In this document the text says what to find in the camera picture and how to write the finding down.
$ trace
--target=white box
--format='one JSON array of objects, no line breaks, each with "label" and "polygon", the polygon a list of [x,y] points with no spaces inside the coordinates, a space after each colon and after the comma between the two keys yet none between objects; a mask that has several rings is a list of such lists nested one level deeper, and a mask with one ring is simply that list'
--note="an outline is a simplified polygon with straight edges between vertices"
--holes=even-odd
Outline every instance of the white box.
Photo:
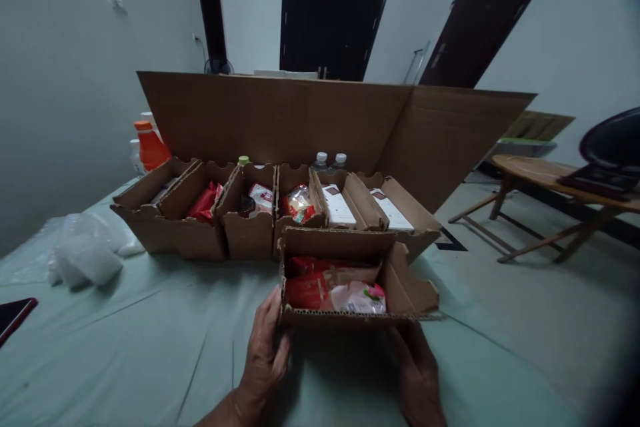
[{"label": "white box", "polygon": [[337,185],[332,183],[322,187],[322,192],[325,194],[327,200],[327,207],[329,207],[329,227],[336,225],[347,226],[349,228],[355,228],[355,217],[351,213],[351,209],[347,205],[342,193],[338,190]]},{"label": "white box", "polygon": [[413,233],[413,226],[380,189],[369,189],[375,201],[389,218],[389,230]]}]

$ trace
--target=table leg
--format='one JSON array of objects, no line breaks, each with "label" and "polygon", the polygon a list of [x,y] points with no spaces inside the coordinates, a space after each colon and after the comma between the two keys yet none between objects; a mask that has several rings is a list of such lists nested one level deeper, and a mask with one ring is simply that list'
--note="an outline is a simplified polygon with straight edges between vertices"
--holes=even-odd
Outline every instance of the table leg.
[{"label": "table leg", "polygon": [[514,259],[514,258],[516,258],[518,256],[521,256],[522,254],[526,254],[527,252],[531,252],[532,250],[538,250],[540,247],[545,247],[545,246],[548,246],[549,244],[553,244],[553,243],[557,242],[560,239],[563,239],[565,237],[568,237],[570,235],[575,234],[575,232],[578,232],[582,228],[583,225],[584,224],[574,225],[573,227],[569,227],[568,229],[564,229],[562,232],[558,232],[553,237],[549,237],[547,239],[544,239],[544,240],[538,242],[537,244],[533,244],[532,246],[525,247],[525,248],[520,249],[520,250],[516,250],[515,252],[511,252],[510,254],[507,254],[504,257],[500,257],[498,259],[498,262],[500,262],[501,264],[504,264],[505,262],[508,262],[509,260],[512,260],[512,259]]},{"label": "table leg", "polygon": [[499,193],[494,193],[491,197],[487,197],[482,202],[476,203],[473,207],[466,209],[464,212],[458,213],[458,215],[456,215],[455,217],[451,217],[449,219],[449,223],[450,224],[454,224],[455,222],[460,220],[462,217],[464,217],[466,215],[469,215],[469,214],[472,214],[473,212],[475,212],[479,208],[482,208],[485,205],[487,205],[488,203],[491,203],[492,201],[494,201],[498,197],[498,195],[500,195],[500,194]]},{"label": "table leg", "polygon": [[556,264],[560,264],[568,260],[575,252],[584,244],[605,222],[608,222],[620,211],[612,207],[602,207],[602,209],[594,215],[588,222],[580,224],[580,230],[565,251],[558,255],[554,260]]},{"label": "table leg", "polygon": [[496,220],[498,218],[498,214],[500,213],[500,209],[502,207],[502,204],[505,201],[505,198],[507,197],[507,194],[511,190],[513,190],[515,186],[516,186],[515,177],[510,173],[508,173],[507,176],[502,180],[502,183],[500,184],[500,191],[497,194],[495,203],[493,204],[493,208],[491,209],[491,213],[489,214],[490,220]]}]

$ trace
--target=right hand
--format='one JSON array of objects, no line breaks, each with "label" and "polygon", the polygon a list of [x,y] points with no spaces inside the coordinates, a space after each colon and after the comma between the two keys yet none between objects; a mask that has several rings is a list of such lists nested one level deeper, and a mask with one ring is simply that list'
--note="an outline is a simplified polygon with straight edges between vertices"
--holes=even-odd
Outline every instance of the right hand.
[{"label": "right hand", "polygon": [[400,363],[401,409],[410,427],[446,427],[438,363],[418,322],[392,327],[389,341]]}]

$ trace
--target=hand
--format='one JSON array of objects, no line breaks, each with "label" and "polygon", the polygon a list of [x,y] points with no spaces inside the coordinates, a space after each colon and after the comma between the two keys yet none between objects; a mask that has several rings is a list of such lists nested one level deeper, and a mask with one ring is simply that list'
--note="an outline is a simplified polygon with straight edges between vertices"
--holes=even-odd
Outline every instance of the hand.
[{"label": "hand", "polygon": [[255,311],[247,348],[247,361],[235,394],[235,409],[242,425],[255,425],[271,393],[287,371],[291,331],[284,333],[278,351],[273,351],[273,335],[280,315],[280,285]]},{"label": "hand", "polygon": [[419,323],[391,328],[389,341],[400,362],[401,409],[410,427],[446,426],[440,403],[438,363]]}]

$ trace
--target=smartphone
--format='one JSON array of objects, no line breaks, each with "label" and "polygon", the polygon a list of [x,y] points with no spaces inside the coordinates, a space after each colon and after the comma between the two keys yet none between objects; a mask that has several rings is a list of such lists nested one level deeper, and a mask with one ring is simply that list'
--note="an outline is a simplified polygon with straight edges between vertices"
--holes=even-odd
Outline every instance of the smartphone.
[{"label": "smartphone", "polygon": [[0,347],[24,322],[37,304],[38,301],[35,298],[28,298],[0,305]]}]

